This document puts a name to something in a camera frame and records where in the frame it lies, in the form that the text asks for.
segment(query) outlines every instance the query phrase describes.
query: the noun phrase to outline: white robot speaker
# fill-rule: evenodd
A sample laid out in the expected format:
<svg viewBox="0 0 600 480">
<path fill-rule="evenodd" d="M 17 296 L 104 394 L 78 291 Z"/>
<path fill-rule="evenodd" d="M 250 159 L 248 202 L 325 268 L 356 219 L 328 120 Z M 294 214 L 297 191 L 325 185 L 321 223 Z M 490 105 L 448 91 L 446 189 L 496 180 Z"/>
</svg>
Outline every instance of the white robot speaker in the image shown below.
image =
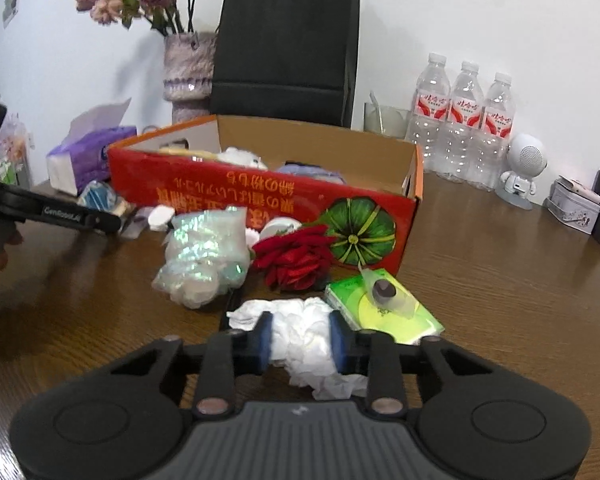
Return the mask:
<svg viewBox="0 0 600 480">
<path fill-rule="evenodd" d="M 511 170 L 500 176 L 504 188 L 497 194 L 513 205 L 531 209 L 528 198 L 536 194 L 533 179 L 546 168 L 544 144 L 533 136 L 518 134 L 509 143 L 507 161 Z"/>
</svg>

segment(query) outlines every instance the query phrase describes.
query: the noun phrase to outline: small container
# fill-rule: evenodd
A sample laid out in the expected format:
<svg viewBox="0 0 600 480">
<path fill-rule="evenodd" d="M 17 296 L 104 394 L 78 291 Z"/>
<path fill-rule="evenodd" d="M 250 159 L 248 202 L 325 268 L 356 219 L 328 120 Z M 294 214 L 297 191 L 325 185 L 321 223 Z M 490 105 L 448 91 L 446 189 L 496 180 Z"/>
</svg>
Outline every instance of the small container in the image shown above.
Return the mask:
<svg viewBox="0 0 600 480">
<path fill-rule="evenodd" d="M 373 103 L 365 103 L 364 129 L 366 132 L 404 140 L 407 135 L 409 116 L 407 110 L 386 105 L 380 105 L 380 114 L 378 114 L 378 109 Z"/>
<path fill-rule="evenodd" d="M 558 181 L 554 183 L 546 207 L 560 222 L 588 235 L 600 214 L 600 206 L 569 191 Z"/>
</svg>

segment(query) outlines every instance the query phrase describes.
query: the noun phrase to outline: iridescent plastic bag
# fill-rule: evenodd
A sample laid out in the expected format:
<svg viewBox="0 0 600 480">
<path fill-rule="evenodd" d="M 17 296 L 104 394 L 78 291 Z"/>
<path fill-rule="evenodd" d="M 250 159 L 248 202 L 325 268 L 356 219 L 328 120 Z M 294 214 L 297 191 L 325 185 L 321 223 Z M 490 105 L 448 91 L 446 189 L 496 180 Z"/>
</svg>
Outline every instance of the iridescent plastic bag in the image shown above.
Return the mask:
<svg viewBox="0 0 600 480">
<path fill-rule="evenodd" d="M 200 308 L 230 288 L 242 286 L 250 253 L 245 236 L 247 209 L 228 207 L 179 215 L 165 250 L 166 264 L 153 287 L 187 308 Z"/>
</svg>

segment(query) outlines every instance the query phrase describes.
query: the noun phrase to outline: white plastic lid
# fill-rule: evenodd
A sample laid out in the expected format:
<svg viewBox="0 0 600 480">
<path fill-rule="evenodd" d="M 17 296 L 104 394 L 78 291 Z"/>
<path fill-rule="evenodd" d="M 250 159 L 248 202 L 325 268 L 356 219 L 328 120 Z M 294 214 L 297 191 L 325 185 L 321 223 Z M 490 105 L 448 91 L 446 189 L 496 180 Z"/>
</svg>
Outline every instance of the white plastic lid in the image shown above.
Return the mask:
<svg viewBox="0 0 600 480">
<path fill-rule="evenodd" d="M 161 228 L 165 228 L 175 214 L 176 210 L 173 207 L 159 205 L 153 211 L 151 211 L 151 214 L 149 215 L 149 227 L 152 230 L 160 230 Z"/>
<path fill-rule="evenodd" d="M 302 223 L 300 223 L 295 218 L 289 218 L 286 216 L 279 216 L 270 221 L 267 225 L 262 228 L 260 231 L 260 240 L 264 240 L 265 238 L 270 238 L 275 236 L 280 231 L 285 232 L 286 234 L 295 231 L 302 227 Z"/>
<path fill-rule="evenodd" d="M 499 83 L 504 83 L 505 85 L 510 85 L 511 76 L 502 72 L 496 72 L 496 81 Z"/>
<path fill-rule="evenodd" d="M 442 56 L 442 54 L 436 54 L 432 52 L 429 54 L 429 62 L 430 63 L 440 63 L 442 65 L 446 64 L 446 56 Z"/>
<path fill-rule="evenodd" d="M 480 70 L 480 65 L 477 63 L 472 63 L 471 61 L 463 61 L 462 70 L 467 70 L 468 72 L 478 72 L 478 70 Z"/>
</svg>

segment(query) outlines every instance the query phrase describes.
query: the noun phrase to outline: white tissue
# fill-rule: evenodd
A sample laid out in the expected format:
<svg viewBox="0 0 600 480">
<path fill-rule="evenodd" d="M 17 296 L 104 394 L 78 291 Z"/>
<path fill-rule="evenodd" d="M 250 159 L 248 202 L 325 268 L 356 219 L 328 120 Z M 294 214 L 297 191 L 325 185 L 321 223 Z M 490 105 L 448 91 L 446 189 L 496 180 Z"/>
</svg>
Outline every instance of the white tissue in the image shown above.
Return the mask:
<svg viewBox="0 0 600 480">
<path fill-rule="evenodd" d="M 367 378 L 340 375 L 333 363 L 329 332 L 331 311 L 319 298 L 251 300 L 227 316 L 231 328 L 252 330 L 263 312 L 273 314 L 270 362 L 285 368 L 292 386 L 311 386 L 316 400 L 364 397 Z"/>
</svg>

